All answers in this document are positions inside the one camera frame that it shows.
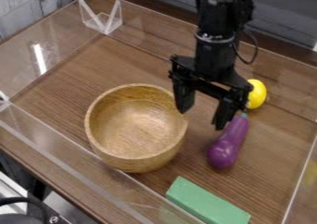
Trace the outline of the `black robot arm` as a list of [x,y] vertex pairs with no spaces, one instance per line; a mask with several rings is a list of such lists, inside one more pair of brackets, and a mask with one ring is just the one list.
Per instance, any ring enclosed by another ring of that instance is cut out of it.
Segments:
[[253,0],[195,0],[198,28],[194,56],[171,56],[170,79],[175,107],[186,113],[198,92],[219,101],[211,123],[221,130],[240,110],[246,109],[254,86],[238,74],[235,62],[240,34],[253,18]]

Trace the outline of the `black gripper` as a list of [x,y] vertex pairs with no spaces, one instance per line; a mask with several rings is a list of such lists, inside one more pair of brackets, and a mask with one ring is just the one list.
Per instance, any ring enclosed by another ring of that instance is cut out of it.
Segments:
[[253,86],[235,70],[240,40],[235,34],[223,39],[195,34],[194,56],[173,55],[170,79],[174,82],[175,107],[181,114],[194,105],[195,92],[219,100],[211,120],[215,130],[225,128],[248,101]]

